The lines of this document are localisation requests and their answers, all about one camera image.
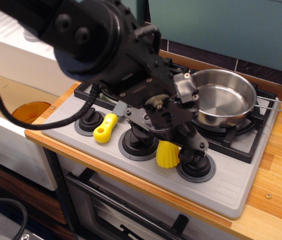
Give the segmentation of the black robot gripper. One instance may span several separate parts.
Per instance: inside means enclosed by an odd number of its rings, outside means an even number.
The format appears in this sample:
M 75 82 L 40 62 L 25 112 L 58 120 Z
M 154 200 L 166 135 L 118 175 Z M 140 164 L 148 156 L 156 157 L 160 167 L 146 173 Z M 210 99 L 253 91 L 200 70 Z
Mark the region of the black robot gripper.
M 152 133 L 160 140 L 182 147 L 178 155 L 181 164 L 197 165 L 205 157 L 209 144 L 192 123 L 198 116 L 198 101 L 193 99 L 196 88 L 191 83 L 186 96 L 182 96 L 163 58 L 121 57 L 98 75 L 98 84 L 118 100 L 144 110 L 149 116 L 148 123 L 134 115 L 129 118 L 141 127 L 131 127 L 132 147 L 150 147 Z

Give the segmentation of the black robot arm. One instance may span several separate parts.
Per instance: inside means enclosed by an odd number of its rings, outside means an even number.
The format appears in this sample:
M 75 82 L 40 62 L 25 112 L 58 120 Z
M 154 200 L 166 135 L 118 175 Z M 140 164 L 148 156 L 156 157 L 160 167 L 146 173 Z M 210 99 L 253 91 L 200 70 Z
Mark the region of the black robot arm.
M 159 55 L 161 33 L 156 26 L 140 26 L 119 0 L 0 0 L 0 11 L 51 45 L 65 75 L 92 87 L 76 114 L 49 124 L 17 120 L 0 96 L 0 111 L 10 122 L 30 130 L 69 125 L 106 89 L 118 100 L 144 109 L 152 125 L 163 129 L 150 132 L 181 147 L 181 163 L 203 159 L 208 142 L 193 125 L 198 91 L 190 77 L 177 79 L 171 74 L 168 62 Z

